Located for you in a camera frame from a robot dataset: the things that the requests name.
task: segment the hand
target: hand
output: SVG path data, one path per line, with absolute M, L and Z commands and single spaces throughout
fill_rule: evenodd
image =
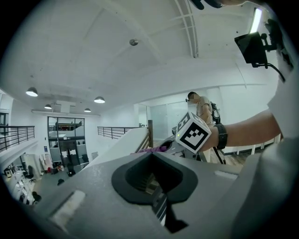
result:
M 204 143 L 204 145 L 200 148 L 199 151 L 206 151 L 210 148 L 217 147 L 219 142 L 219 132 L 217 127 L 209 127 L 212 134 L 207 139 L 207 141 Z

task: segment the person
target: person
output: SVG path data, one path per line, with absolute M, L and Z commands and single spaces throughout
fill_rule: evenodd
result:
M 263 143 L 282 134 L 284 138 L 299 137 L 298 127 L 298 102 L 299 102 L 299 62 L 298 52 L 289 41 L 287 35 L 282 29 L 283 46 L 277 49 L 278 69 L 286 78 L 283 84 L 279 80 L 275 96 L 268 103 L 268 110 L 232 125 L 224 125 L 227 133 L 226 146 L 246 146 Z M 291 61 L 287 62 L 285 57 L 287 53 Z M 217 127 L 211 127 L 211 136 L 205 142 L 200 151 L 205 151 L 212 147 L 217 147 L 220 143 L 220 136 Z
M 213 118 L 212 118 L 212 105 L 209 99 L 205 96 L 199 96 L 195 92 L 190 92 L 188 94 L 188 101 L 192 102 L 193 104 L 196 104 L 196 115 L 200 117 L 205 123 L 207 124 L 208 127 L 213 127 Z M 206 148 L 203 150 L 203 153 L 206 157 L 206 161 L 210 162 L 211 161 L 211 149 Z

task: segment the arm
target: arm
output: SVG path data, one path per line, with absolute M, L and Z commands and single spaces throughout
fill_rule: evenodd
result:
M 203 112 L 203 115 L 200 117 L 203 121 L 207 121 L 207 119 L 209 118 L 211 112 L 209 110 L 209 105 L 208 104 L 204 104 L 202 106 L 202 112 Z
M 274 116 L 269 110 L 260 112 L 242 122 L 226 125 L 225 129 L 228 133 L 228 147 L 260 144 L 273 139 L 281 133 Z M 217 127 L 211 127 L 210 130 L 212 134 L 200 149 L 201 151 L 217 147 L 218 145 Z

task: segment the metal railing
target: metal railing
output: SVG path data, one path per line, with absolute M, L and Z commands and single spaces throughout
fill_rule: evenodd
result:
M 138 127 L 100 127 L 98 126 L 98 135 L 109 137 L 110 139 L 119 139 L 130 129 L 135 129 Z M 148 120 L 148 133 L 144 137 L 143 141 L 139 145 L 136 152 L 145 148 L 152 148 L 154 144 L 153 140 L 153 121 Z
M 34 126 L 0 126 L 0 151 L 34 137 Z
M 138 127 L 100 127 L 98 126 L 98 135 L 109 137 L 111 139 L 119 139 L 130 129 Z

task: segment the white sleeve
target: white sleeve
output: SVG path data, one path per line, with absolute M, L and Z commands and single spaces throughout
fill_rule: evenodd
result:
M 275 96 L 268 103 L 284 138 L 299 137 L 299 64 L 279 83 Z

